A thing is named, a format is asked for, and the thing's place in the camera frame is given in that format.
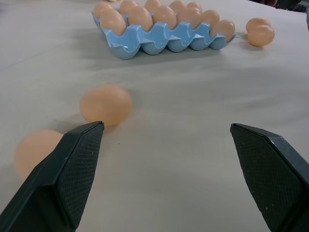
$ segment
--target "white tabletop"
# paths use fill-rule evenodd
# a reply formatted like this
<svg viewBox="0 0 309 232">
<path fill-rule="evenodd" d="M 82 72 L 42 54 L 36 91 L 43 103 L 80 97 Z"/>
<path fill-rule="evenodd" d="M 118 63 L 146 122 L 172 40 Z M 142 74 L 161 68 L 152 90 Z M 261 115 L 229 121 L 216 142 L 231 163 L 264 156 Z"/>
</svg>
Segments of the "white tabletop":
<svg viewBox="0 0 309 232">
<path fill-rule="evenodd" d="M 123 61 L 92 20 L 94 0 L 0 2 L 0 210 L 21 185 L 13 168 L 18 141 L 85 123 L 80 98 L 114 83 L 132 93 L 134 111 L 104 133 L 78 231 L 269 231 L 229 127 L 281 134 L 309 160 L 305 14 L 246 0 L 200 1 L 233 20 L 237 32 L 250 18 L 267 17 L 274 42 L 258 49 L 237 38 L 221 51 L 139 52 Z"/>
</svg>

